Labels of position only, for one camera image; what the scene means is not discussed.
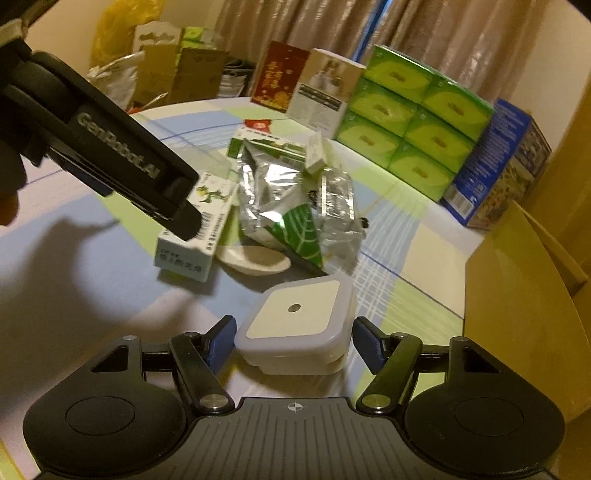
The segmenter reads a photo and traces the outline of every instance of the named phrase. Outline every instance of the cardboard box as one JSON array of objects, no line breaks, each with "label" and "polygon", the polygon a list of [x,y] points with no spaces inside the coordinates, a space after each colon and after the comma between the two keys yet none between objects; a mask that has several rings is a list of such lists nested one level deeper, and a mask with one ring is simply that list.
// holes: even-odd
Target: cardboard box
[{"label": "cardboard box", "polygon": [[462,225],[489,229],[511,200],[523,199],[550,154],[533,118],[499,99],[490,125],[446,192],[443,204]]},{"label": "cardboard box", "polygon": [[454,177],[453,172],[406,142],[402,142],[392,156],[388,171],[436,202]]},{"label": "cardboard box", "polygon": [[349,110],[403,136],[417,111],[417,104],[390,90],[360,78]]},{"label": "cardboard box", "polygon": [[476,142],[422,107],[410,122],[404,139],[454,173],[460,171],[476,145]]},{"label": "cardboard box", "polygon": [[154,265],[197,281],[207,281],[236,187],[231,180],[203,173],[188,198],[202,215],[199,233],[184,241],[164,230],[158,237]]},{"label": "cardboard box", "polygon": [[217,34],[200,27],[150,22],[135,29],[134,51],[144,50],[134,102],[150,107],[216,98],[227,54],[216,50]]},{"label": "cardboard box", "polygon": [[272,41],[253,90],[253,103],[285,113],[310,52]]},{"label": "cardboard box", "polygon": [[376,165],[388,168],[402,138],[356,113],[347,112],[340,126],[337,141]]},{"label": "cardboard box", "polygon": [[134,102],[145,105],[166,93],[163,105],[217,97],[226,52],[184,48],[177,61],[177,45],[144,46],[146,57],[138,69]]},{"label": "cardboard box", "polygon": [[365,67],[326,50],[310,53],[286,115],[334,138]]},{"label": "cardboard box", "polygon": [[374,48],[363,76],[415,103],[421,103],[437,71],[383,45]]},{"label": "cardboard box", "polygon": [[474,141],[480,138],[494,112],[490,103],[443,77],[433,80],[422,105]]}]

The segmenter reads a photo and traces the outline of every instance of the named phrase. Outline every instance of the red label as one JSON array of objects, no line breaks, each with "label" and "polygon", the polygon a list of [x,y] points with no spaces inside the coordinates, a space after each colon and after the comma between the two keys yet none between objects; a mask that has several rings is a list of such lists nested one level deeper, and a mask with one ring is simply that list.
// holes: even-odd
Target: red label
[{"label": "red label", "polygon": [[271,120],[244,120],[244,125],[267,134],[271,133]]}]

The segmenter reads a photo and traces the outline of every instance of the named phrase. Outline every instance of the green leaf print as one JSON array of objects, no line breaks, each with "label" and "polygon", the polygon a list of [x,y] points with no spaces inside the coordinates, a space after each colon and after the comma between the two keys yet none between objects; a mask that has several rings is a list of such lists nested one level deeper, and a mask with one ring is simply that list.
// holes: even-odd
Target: green leaf print
[{"label": "green leaf print", "polygon": [[267,227],[267,230],[300,257],[322,267],[322,253],[309,205],[291,209],[280,222]]}]

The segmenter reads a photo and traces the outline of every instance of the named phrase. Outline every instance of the round black pad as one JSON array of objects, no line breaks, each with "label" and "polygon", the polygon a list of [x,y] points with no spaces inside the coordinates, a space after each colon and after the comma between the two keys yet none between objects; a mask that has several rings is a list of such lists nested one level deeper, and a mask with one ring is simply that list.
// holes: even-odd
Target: round black pad
[{"label": "round black pad", "polygon": [[27,412],[22,431],[42,470],[123,476],[157,463],[178,445],[186,429],[181,402],[144,381],[140,367],[105,365],[115,371],[82,367]]},{"label": "round black pad", "polygon": [[110,435],[134,421],[134,406],[117,397],[80,400],[66,414],[68,425],[84,435]]},{"label": "round black pad", "polygon": [[456,420],[469,432],[484,437],[501,437],[521,427],[523,414],[519,407],[506,400],[473,398],[457,406]]},{"label": "round black pad", "polygon": [[404,424],[425,457],[460,476],[536,471],[564,435],[560,411],[548,398],[496,374],[419,394]]}]

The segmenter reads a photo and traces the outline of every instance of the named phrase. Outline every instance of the green tissue box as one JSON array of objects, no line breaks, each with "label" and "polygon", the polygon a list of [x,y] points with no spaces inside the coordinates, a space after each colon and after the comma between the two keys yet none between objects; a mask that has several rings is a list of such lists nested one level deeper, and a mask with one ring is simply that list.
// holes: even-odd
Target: green tissue box
[{"label": "green tissue box", "polygon": [[388,47],[378,45],[363,76],[416,103],[425,98],[429,85],[439,74]]},{"label": "green tissue box", "polygon": [[438,116],[419,108],[404,139],[452,172],[460,171],[476,143]]},{"label": "green tissue box", "polygon": [[493,106],[447,79],[433,82],[422,105],[477,141],[494,112]]},{"label": "green tissue box", "polygon": [[361,78],[349,102],[349,109],[402,136],[417,111],[417,104]]},{"label": "green tissue box", "polygon": [[436,202],[443,197],[455,176],[429,155],[406,142],[398,147],[388,171]]},{"label": "green tissue box", "polygon": [[388,168],[402,142],[402,138],[351,111],[345,113],[336,139],[382,168]]}]

